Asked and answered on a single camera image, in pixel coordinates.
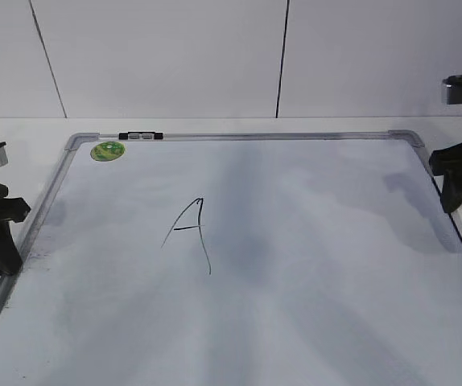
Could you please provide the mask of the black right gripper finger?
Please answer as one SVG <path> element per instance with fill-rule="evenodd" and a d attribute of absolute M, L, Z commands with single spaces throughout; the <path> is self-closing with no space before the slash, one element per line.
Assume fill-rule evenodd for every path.
<path fill-rule="evenodd" d="M 440 202 L 445 213 L 453 213 L 462 205 L 462 171 L 445 173 Z"/>

